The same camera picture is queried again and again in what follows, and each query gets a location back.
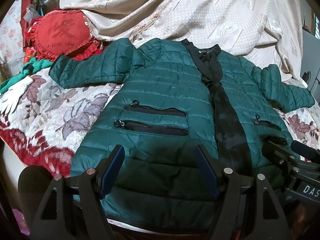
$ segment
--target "green puffer jacket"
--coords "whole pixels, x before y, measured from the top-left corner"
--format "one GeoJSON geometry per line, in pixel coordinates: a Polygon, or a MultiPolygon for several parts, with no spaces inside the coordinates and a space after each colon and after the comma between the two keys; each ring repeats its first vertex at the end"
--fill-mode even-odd
{"type": "MultiPolygon", "coordinates": [[[[181,42],[153,39],[136,49],[128,39],[119,39],[101,55],[84,61],[61,55],[50,69],[50,76],[64,88],[124,83],[85,136],[71,165],[71,176],[80,175],[108,157],[116,144],[124,147],[123,166],[111,193],[102,200],[108,218],[151,230],[182,231],[208,228],[212,221],[215,202],[194,154],[195,147],[203,144],[212,157],[219,157],[214,109],[191,57],[200,58],[204,50],[190,46],[188,51],[181,42]]],[[[217,59],[220,83],[245,132],[252,174],[265,174],[278,188],[281,174],[262,156],[260,135],[282,137],[287,147],[292,137],[268,101],[288,112],[311,107],[314,99],[306,89],[281,83],[276,65],[262,70],[224,51],[217,59]],[[256,114],[280,130],[254,125],[256,114]]]]}

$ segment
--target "jacket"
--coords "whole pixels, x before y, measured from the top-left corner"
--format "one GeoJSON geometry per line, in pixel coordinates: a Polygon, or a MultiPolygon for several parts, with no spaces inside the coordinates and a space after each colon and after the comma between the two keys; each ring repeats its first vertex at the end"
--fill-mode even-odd
{"type": "Polygon", "coordinates": [[[260,69],[187,40],[153,39],[136,49],[119,39],[84,61],[61,55],[50,76],[64,88],[124,84],[76,151],[71,175],[121,144],[125,160],[103,208],[108,218],[155,231],[209,228],[217,203],[194,160],[199,144],[240,174],[263,173],[279,188],[279,169],[261,154],[263,138],[280,138],[289,149],[292,137],[269,101],[283,112],[314,104],[308,90],[281,83],[276,65],[260,69]],[[254,124],[257,114],[263,125],[254,124]]]}

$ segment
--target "jacket sleeve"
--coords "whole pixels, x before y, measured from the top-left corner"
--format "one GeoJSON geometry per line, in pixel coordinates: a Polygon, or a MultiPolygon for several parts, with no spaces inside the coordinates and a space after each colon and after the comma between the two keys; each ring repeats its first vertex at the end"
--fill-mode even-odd
{"type": "Polygon", "coordinates": [[[50,77],[63,88],[90,83],[123,83],[132,69],[144,65],[141,53],[123,38],[111,43],[100,55],[77,61],[60,55],[50,68],[50,77]]]}
{"type": "Polygon", "coordinates": [[[315,104],[313,96],[307,89],[281,82],[281,75],[277,65],[272,64],[261,69],[243,57],[239,57],[239,61],[258,85],[264,98],[273,104],[277,104],[282,112],[287,113],[301,107],[311,107],[315,104]]]}

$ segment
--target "bed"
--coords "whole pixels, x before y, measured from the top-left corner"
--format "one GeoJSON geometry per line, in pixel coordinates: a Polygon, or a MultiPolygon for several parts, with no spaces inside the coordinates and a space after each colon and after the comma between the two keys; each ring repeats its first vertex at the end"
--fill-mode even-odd
{"type": "MultiPolygon", "coordinates": [[[[7,72],[11,75],[22,66],[22,59],[19,58],[22,34],[17,25],[20,7],[21,1],[16,1],[0,25],[0,60],[7,63],[7,72]],[[9,51],[17,53],[13,56],[14,53],[10,55],[9,51]]],[[[247,49],[245,57],[261,68],[277,64],[283,82],[304,87],[300,80],[303,44],[299,0],[270,0],[270,8],[265,12],[269,18],[255,15],[259,20],[258,26],[260,21],[265,22],[264,29],[257,41],[247,49]],[[279,6],[281,2],[288,4],[287,18],[284,18],[283,9],[279,6]]],[[[241,54],[240,49],[230,52],[241,54]]],[[[13,114],[0,115],[0,138],[5,143],[3,164],[7,184],[13,194],[17,190],[19,174],[28,165],[43,166],[52,175],[60,173],[69,176],[73,155],[82,139],[105,105],[121,89],[121,85],[112,83],[63,89],[49,77],[48,72],[49,69],[44,69],[33,75],[35,82],[28,87],[13,114]]],[[[300,108],[286,114],[276,111],[294,140],[315,149],[320,148],[318,103],[309,109],[300,108]]]]}

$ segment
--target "white lettering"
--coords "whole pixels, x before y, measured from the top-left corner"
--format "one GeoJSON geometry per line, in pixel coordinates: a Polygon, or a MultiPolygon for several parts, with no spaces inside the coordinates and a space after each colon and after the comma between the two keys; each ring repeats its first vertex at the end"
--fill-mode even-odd
{"type": "Polygon", "coordinates": [[[313,190],[310,191],[309,195],[311,194],[313,196],[314,191],[315,191],[315,188],[313,188],[313,190]]]}
{"type": "Polygon", "coordinates": [[[307,193],[309,191],[309,189],[310,189],[310,186],[307,185],[306,188],[304,189],[303,193],[307,193]]]}

